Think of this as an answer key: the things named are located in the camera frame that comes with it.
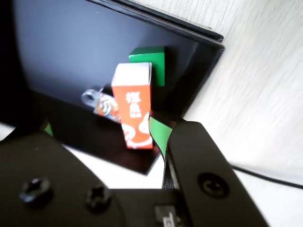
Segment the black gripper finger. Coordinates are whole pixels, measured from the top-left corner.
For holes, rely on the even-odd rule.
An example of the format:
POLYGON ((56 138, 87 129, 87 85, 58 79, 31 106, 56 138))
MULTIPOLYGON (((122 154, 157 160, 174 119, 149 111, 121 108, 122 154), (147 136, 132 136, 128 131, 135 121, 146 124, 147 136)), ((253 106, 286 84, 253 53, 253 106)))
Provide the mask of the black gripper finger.
POLYGON ((0 144, 3 227, 123 227, 111 191, 44 131, 16 128, 0 144))

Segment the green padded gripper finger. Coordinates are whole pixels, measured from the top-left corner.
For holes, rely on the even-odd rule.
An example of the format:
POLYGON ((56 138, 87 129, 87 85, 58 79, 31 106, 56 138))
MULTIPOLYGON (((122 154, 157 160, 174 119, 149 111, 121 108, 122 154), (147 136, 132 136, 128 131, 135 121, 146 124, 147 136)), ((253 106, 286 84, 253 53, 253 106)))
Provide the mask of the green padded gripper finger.
POLYGON ((267 222, 201 123, 149 117, 175 189, 192 227, 265 227, 267 222))

